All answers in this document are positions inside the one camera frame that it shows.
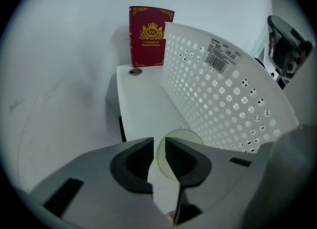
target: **white perforated panel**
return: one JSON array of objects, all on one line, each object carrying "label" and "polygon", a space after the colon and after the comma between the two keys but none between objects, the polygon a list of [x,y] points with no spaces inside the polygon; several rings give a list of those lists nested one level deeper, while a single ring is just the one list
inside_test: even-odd
[{"label": "white perforated panel", "polygon": [[[297,127],[283,91],[241,49],[213,34],[174,23],[166,23],[164,38],[162,86],[205,145],[257,152],[262,143]],[[223,75],[206,63],[212,39],[241,56]]]}]

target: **white shelf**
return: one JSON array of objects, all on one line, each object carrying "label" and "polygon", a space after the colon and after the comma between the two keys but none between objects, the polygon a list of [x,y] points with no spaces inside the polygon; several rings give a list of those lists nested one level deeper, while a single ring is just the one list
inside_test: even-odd
[{"label": "white shelf", "polygon": [[[143,67],[142,74],[128,74],[131,65],[117,67],[117,86],[122,123],[127,141],[154,137],[154,157],[160,140],[170,131],[190,129],[161,87],[162,66]],[[166,178],[154,159],[148,182],[154,202],[162,212],[176,208],[179,184]]]}]

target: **barcode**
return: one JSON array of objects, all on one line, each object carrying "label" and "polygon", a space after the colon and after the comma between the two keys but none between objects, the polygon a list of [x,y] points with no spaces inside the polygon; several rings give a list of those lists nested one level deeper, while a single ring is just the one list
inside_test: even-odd
[{"label": "barcode", "polygon": [[227,63],[216,57],[215,55],[209,53],[207,59],[205,60],[205,62],[211,66],[212,68],[214,68],[218,73],[222,74],[223,71],[226,69],[227,67]]}]

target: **sticker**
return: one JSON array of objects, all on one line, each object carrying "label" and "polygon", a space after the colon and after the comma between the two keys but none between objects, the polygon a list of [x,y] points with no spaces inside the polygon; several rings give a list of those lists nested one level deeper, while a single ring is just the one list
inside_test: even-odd
[{"label": "sticker", "polygon": [[216,70],[219,74],[231,73],[241,59],[241,53],[232,49],[220,39],[212,38],[205,63]]}]

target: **book cover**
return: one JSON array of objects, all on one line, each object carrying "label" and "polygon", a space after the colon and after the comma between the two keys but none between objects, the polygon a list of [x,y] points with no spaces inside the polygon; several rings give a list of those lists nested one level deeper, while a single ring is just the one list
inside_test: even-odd
[{"label": "book cover", "polygon": [[163,65],[165,22],[172,22],[174,11],[150,7],[129,7],[130,49],[133,67]]}]

